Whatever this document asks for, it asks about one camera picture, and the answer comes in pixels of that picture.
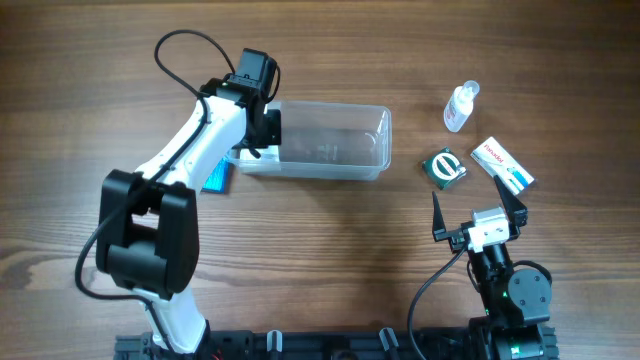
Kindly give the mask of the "white medicine box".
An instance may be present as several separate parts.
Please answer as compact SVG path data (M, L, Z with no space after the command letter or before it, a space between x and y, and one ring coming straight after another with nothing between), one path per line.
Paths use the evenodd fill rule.
M280 162L278 145L271 145L266 148L242 149L239 153L239 161L247 165L273 165Z

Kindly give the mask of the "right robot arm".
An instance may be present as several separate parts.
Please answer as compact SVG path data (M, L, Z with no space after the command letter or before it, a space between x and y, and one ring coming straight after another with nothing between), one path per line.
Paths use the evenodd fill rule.
M557 359L559 349L550 320L552 276L531 260L512 261L507 243L527 224L527 207L495 177L502 204L474 210L472 220L448 231L437 198L432 233L451 252L468 256L468 272L485 315L469 321L463 335L464 359Z

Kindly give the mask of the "green ointment box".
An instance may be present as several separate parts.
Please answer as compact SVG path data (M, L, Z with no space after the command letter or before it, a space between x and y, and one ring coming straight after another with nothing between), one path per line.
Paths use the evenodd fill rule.
M467 168L449 147L421 163L423 172L439 190L445 190L467 175Z

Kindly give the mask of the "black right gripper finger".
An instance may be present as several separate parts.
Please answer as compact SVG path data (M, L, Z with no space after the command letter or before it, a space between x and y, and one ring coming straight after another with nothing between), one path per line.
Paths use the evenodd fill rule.
M498 175L493 179L509 222L516 227L525 226L528 221L528 208L509 190Z
M448 231L446 229L445 221L441 211L438 197L435 192L432 193L433 200L433 223L432 223L432 235L435 242L441 241L453 241L458 242L462 235L458 229Z

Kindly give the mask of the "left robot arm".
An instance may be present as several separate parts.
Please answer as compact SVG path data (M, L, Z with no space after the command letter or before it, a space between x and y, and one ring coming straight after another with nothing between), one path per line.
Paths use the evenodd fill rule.
M244 49L238 67L195 91L191 117L157 155L103 181L89 243L98 270L124 289L122 299L143 306L155 356L193 359L202 352L209 325L190 288L200 254L197 197L230 151L259 158L280 144L280 113L267 107L279 81L275 59Z

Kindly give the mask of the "blue lozenge box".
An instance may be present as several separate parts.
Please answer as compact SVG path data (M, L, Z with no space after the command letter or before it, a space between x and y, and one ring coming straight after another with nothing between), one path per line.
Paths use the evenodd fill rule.
M206 179L202 191L214 194L225 194L230 180L231 165L222 159Z

